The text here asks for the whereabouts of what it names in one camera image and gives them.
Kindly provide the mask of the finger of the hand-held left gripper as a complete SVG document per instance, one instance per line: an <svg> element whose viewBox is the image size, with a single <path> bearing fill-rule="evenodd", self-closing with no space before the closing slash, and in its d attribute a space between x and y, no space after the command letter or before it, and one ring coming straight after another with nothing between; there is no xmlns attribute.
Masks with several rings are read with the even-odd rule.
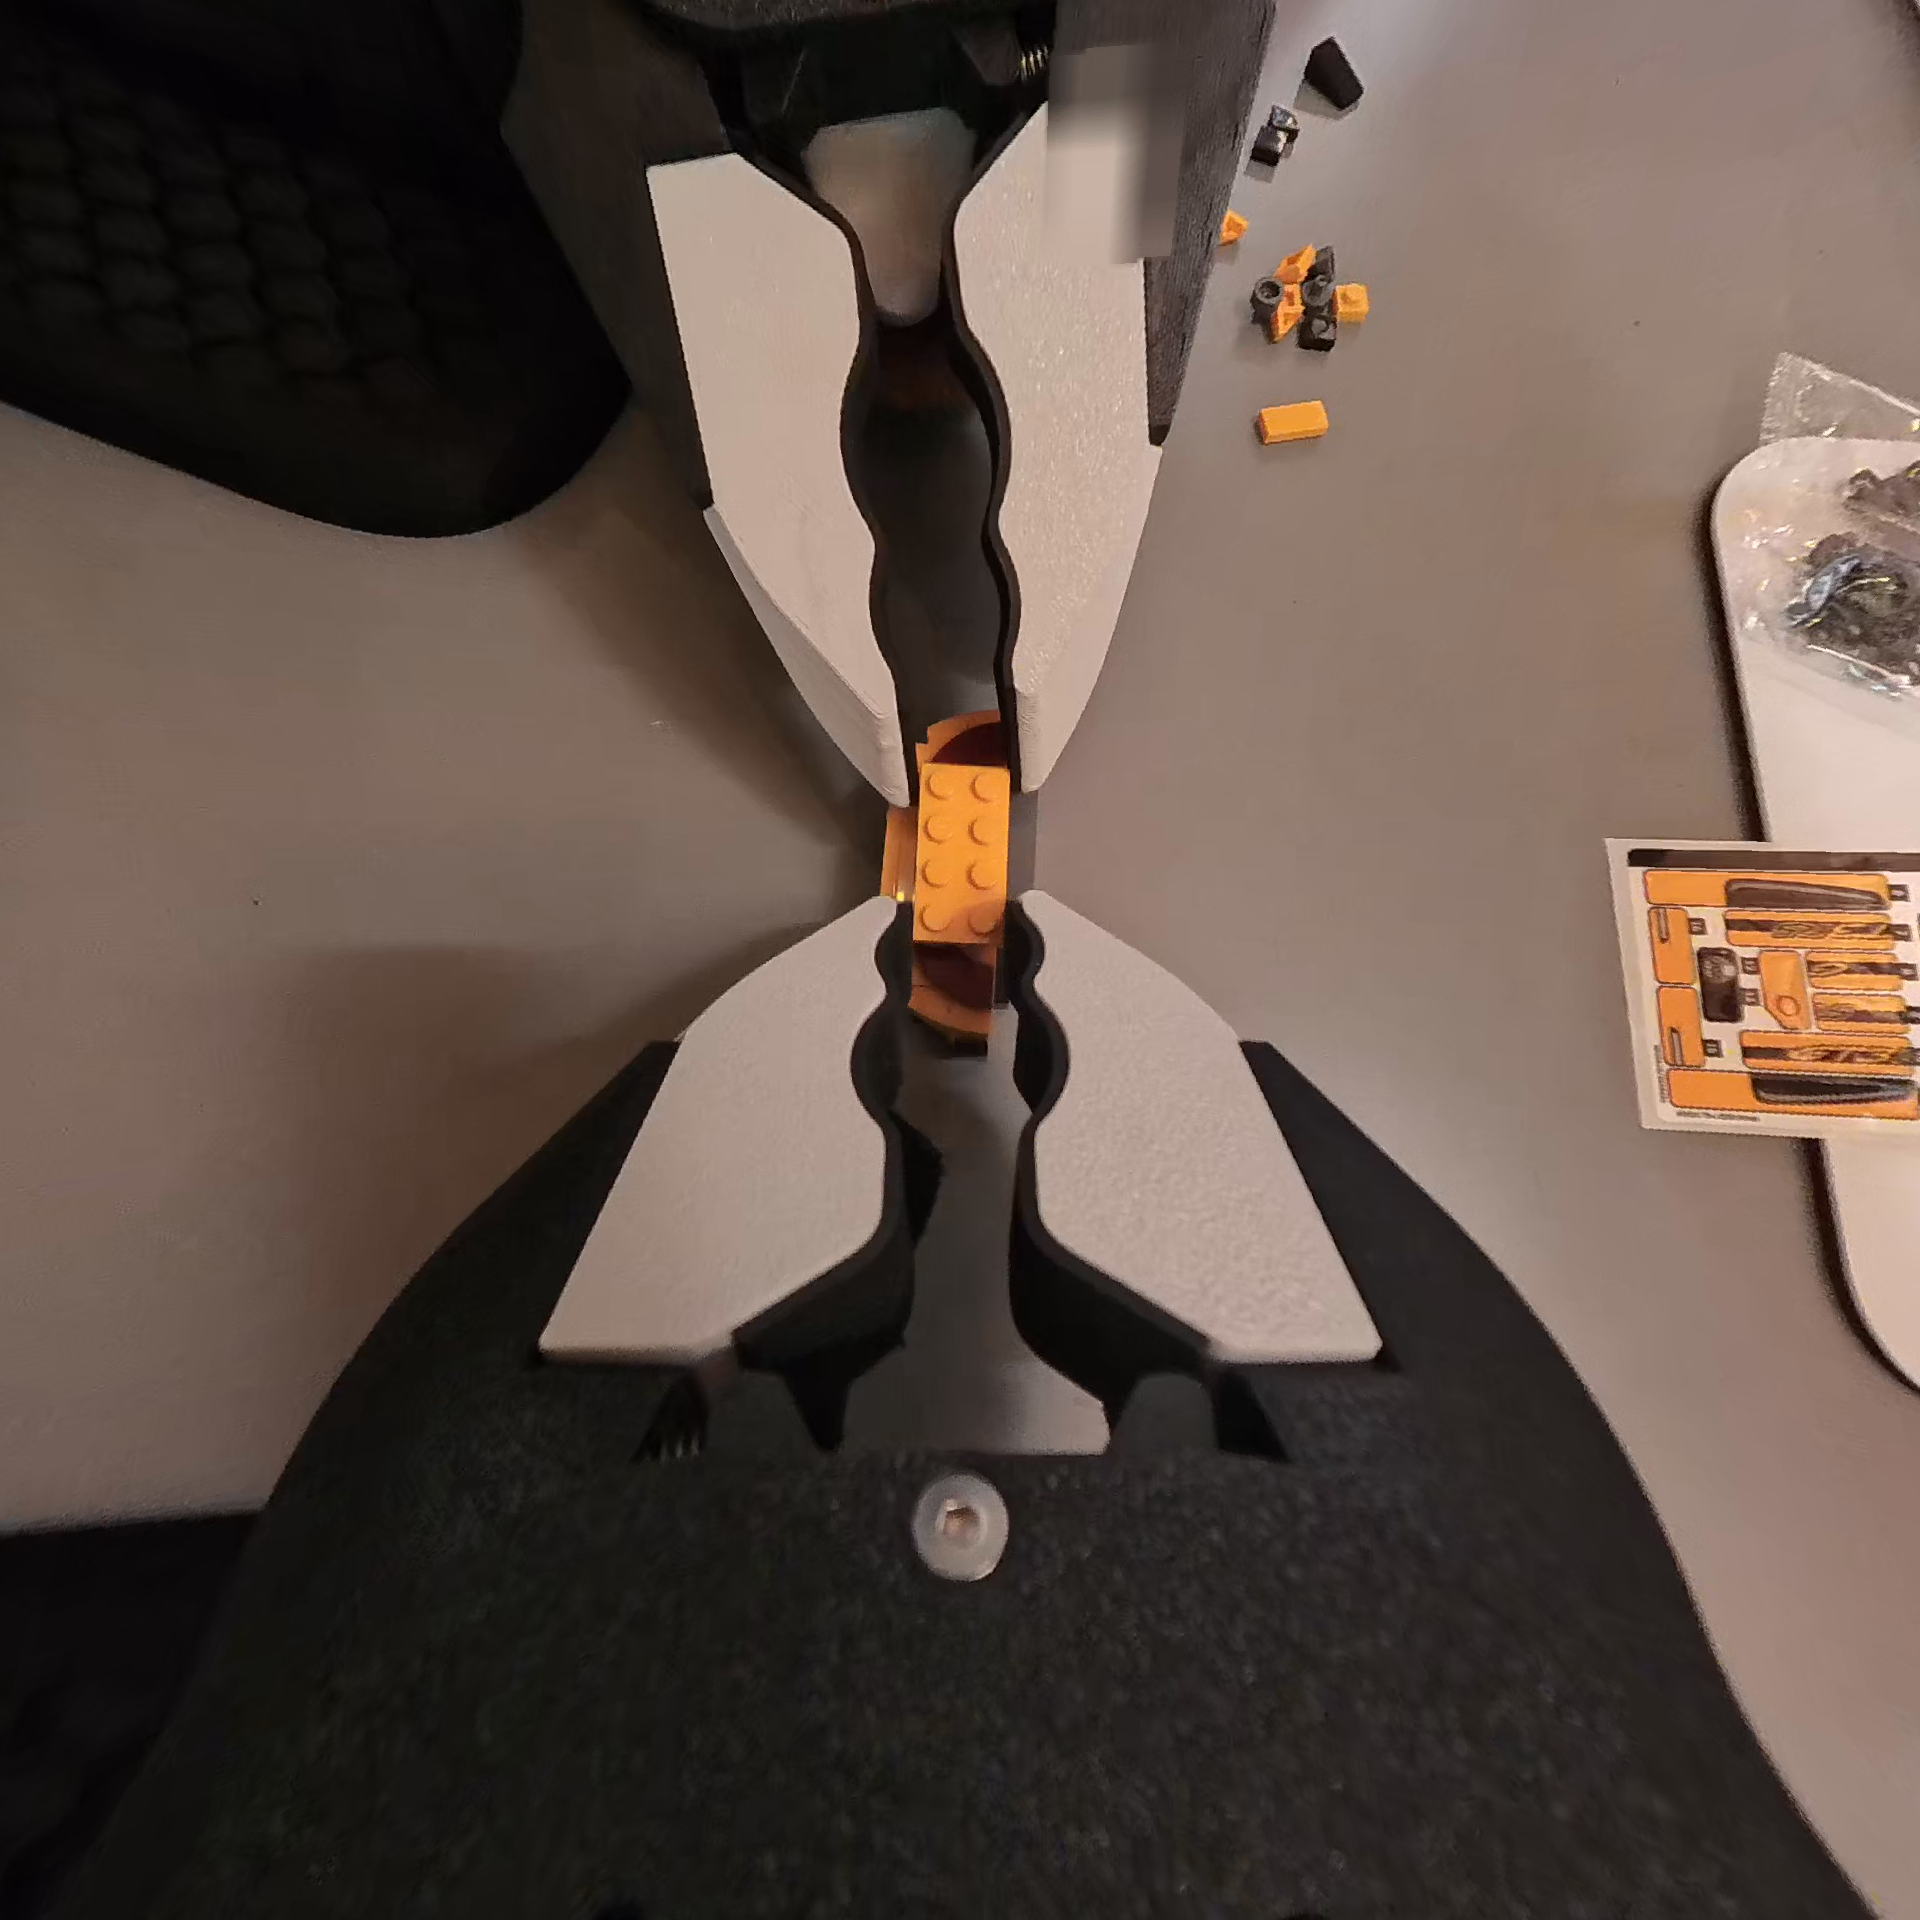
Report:
<svg viewBox="0 0 1920 1920"><path fill-rule="evenodd" d="M1144 261L1119 256L1128 148L1049 108L952 218L957 319L996 381L996 535L1011 563L1001 718L1044 789L1119 632L1158 449L1144 432Z"/></svg>
<svg viewBox="0 0 1920 1920"><path fill-rule="evenodd" d="M874 535L837 449L862 256L748 154L659 160L652 211L710 464L710 535L800 711L886 805L906 805L896 680L872 612Z"/></svg>

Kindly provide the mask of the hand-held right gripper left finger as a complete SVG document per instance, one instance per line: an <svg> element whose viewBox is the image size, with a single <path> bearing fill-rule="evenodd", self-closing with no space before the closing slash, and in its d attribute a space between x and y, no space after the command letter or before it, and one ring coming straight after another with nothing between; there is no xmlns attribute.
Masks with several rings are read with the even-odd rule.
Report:
<svg viewBox="0 0 1920 1920"><path fill-rule="evenodd" d="M684 1024L537 1327L537 1355L782 1370L896 1347L910 927L862 901Z"/></svg>

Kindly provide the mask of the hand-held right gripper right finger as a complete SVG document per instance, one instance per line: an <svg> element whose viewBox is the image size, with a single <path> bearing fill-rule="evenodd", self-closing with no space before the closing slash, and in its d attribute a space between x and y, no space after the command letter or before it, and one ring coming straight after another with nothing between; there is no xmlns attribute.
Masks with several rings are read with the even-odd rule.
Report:
<svg viewBox="0 0 1920 1920"><path fill-rule="evenodd" d="M1056 1370L1378 1355L1378 1327L1241 1035L1049 888L1011 912L1017 1155L1011 1300Z"/></svg>

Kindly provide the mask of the white rounded board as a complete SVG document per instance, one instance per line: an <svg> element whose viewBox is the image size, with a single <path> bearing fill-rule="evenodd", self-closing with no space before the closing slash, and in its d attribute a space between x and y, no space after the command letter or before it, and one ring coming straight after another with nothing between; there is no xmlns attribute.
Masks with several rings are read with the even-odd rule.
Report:
<svg viewBox="0 0 1920 1920"><path fill-rule="evenodd" d="M1827 535L1879 535L1843 500L1860 468L1914 468L1914 441L1771 441L1725 477L1705 511L1762 832L1795 854L1920 846L1914 694L1868 694L1779 627L1795 563ZM1895 1378L1920 1378L1920 1144L1827 1139L1815 1155L1851 1323Z"/></svg>

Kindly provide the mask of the orange studded lego plate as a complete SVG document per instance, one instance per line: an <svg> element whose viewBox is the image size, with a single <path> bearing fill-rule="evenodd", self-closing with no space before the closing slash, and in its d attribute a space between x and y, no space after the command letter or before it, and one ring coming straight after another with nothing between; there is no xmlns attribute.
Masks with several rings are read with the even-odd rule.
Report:
<svg viewBox="0 0 1920 1920"><path fill-rule="evenodd" d="M1011 919L1011 766L928 758L910 832L910 942L989 948Z"/></svg>

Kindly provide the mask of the orange curved lego assembly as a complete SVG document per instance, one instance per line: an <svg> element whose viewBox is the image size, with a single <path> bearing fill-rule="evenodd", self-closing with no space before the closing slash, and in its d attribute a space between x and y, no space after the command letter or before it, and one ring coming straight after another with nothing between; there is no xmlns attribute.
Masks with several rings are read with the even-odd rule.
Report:
<svg viewBox="0 0 1920 1920"><path fill-rule="evenodd" d="M1001 718L952 718L922 739L910 754L928 758L969 758L969 766L1011 766L1011 729ZM891 805L886 817L886 871L874 888L910 908L910 832L922 832L922 805ZM1039 798L1017 789L1017 832L1011 832L1011 901L1022 901L1039 874ZM996 1043L996 1008L1011 999L1001 983L1001 942L989 948L941 948L941 942L910 942L910 1013L957 1043L957 1054L989 1054Z"/></svg>

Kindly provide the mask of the pile of orange black pieces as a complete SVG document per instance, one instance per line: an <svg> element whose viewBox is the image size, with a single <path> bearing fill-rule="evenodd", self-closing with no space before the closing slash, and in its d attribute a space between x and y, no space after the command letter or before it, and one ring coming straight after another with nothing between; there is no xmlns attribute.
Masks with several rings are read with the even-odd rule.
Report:
<svg viewBox="0 0 1920 1920"><path fill-rule="evenodd" d="M1335 252L1293 252L1274 275L1246 294L1246 319L1274 340L1335 351L1342 330L1374 315L1364 286L1335 275Z"/></svg>

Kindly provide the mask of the clear plastic bag of pieces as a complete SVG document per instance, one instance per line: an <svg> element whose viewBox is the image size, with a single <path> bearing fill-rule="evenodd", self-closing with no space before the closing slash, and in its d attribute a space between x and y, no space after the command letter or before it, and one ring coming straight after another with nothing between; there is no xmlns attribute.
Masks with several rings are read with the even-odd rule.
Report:
<svg viewBox="0 0 1920 1920"><path fill-rule="evenodd" d="M1762 449L1713 492L1730 619L1803 680L1914 718L1920 410L1779 351Z"/></svg>

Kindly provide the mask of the orange black sticker sheet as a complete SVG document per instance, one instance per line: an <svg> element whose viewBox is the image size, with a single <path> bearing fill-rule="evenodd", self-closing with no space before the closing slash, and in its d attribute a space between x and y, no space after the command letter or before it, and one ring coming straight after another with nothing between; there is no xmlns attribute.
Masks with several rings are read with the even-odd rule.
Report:
<svg viewBox="0 0 1920 1920"><path fill-rule="evenodd" d="M1648 1134L1920 1134L1920 854L1604 838Z"/></svg>

